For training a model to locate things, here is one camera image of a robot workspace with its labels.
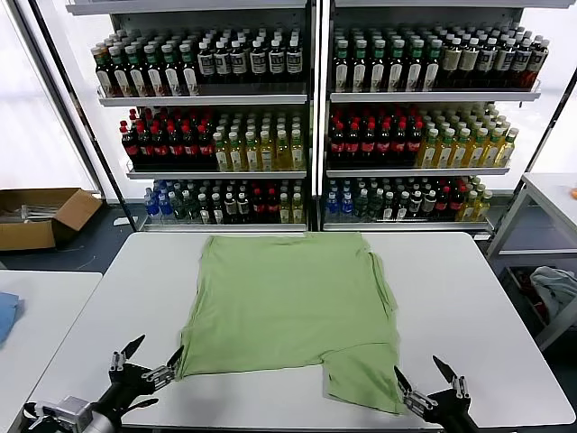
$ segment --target green t-shirt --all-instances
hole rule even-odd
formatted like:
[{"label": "green t-shirt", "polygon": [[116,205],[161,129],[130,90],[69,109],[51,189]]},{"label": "green t-shirt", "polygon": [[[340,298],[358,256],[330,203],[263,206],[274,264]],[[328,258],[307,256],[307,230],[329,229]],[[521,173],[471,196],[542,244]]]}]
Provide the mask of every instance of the green t-shirt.
[{"label": "green t-shirt", "polygon": [[359,234],[213,236],[179,378],[323,364],[337,399],[401,413],[395,308]]}]

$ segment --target table leg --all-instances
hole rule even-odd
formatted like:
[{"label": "table leg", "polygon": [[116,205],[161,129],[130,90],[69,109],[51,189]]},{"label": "table leg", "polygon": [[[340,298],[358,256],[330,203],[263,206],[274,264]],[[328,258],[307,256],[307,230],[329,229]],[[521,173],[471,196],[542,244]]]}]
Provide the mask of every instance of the table leg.
[{"label": "table leg", "polygon": [[507,241],[509,235],[513,231],[513,228],[515,228],[513,222],[517,217],[518,212],[523,207],[525,207],[529,201],[531,201],[531,197],[529,197],[527,193],[527,187],[523,187],[515,199],[513,206],[511,206],[511,209],[505,216],[505,219],[503,219],[503,223],[501,224],[499,231],[495,234],[495,237],[489,245],[486,253],[487,260],[492,259],[495,255],[499,255],[499,251],[503,247],[503,244]]},{"label": "table leg", "polygon": [[577,298],[572,300],[553,321],[536,337],[535,342],[543,352],[553,341],[577,321]]}]

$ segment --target white table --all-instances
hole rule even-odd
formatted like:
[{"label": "white table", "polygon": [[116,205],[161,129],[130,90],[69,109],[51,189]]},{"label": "white table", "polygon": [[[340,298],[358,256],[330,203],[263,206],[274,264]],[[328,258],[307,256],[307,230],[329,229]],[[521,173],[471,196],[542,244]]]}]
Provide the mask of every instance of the white table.
[{"label": "white table", "polygon": [[[470,236],[366,234],[398,302],[401,370],[423,392],[447,388],[438,355],[466,375],[481,427],[569,424],[575,414],[543,356]],[[114,350],[140,334],[133,357],[155,367],[179,346],[196,296],[207,234],[131,235],[36,388],[36,400],[72,394],[96,400]],[[321,366],[189,376],[160,402],[125,417],[128,426],[184,428],[423,428],[330,400]]]},{"label": "white table", "polygon": [[[525,256],[534,261],[536,257],[577,257],[577,250],[574,249],[502,250],[515,229],[519,213],[531,200],[534,200],[551,218],[561,223],[563,231],[568,236],[577,239],[577,200],[571,196],[571,189],[577,187],[577,173],[525,173],[521,179],[525,182],[525,186],[503,219],[499,231],[487,250],[487,258],[491,260],[498,256]],[[575,322],[577,322],[577,298],[536,336],[537,345],[541,350],[545,350]]]},{"label": "white table", "polygon": [[0,291],[23,300],[23,314],[0,345],[0,431],[8,431],[102,274],[0,271]]}]

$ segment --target blue cloth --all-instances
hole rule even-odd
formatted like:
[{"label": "blue cloth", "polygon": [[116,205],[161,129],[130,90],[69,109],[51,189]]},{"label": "blue cloth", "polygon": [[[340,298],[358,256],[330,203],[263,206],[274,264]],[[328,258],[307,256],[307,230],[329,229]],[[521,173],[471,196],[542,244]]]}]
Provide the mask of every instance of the blue cloth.
[{"label": "blue cloth", "polygon": [[10,293],[0,291],[0,344],[2,344],[16,319],[16,309],[18,307],[18,297]]}]

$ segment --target gray floor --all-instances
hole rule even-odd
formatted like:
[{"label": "gray floor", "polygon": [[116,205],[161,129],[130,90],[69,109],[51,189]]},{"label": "gray floor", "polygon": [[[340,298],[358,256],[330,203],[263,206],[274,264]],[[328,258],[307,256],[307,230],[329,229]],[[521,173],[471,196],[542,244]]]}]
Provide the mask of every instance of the gray floor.
[{"label": "gray floor", "polygon": [[[493,213],[493,217],[495,217],[495,214],[499,213],[499,209],[493,209]],[[123,216],[124,213],[119,208],[101,209],[69,244],[57,249],[39,252],[0,253],[0,263],[3,263],[7,269],[13,270],[105,273],[124,241],[132,232],[129,226],[113,226],[114,220]],[[577,245],[568,241],[563,229],[556,227],[545,212],[538,207],[531,207],[522,216],[506,248],[531,247],[539,249],[577,248]],[[520,265],[524,263],[519,260],[510,261],[510,263],[496,261],[491,266],[499,276],[504,267],[510,264]],[[558,267],[577,272],[577,261],[575,260],[536,264],[556,264]],[[506,292],[515,305],[519,316],[526,323],[529,332],[533,335],[539,332],[541,325],[536,319],[535,313],[518,294],[518,291],[515,292],[507,287]],[[565,333],[547,348],[544,356],[577,412],[577,331]],[[575,433],[577,432],[577,425],[522,428],[518,432],[526,433],[528,431]]]}]

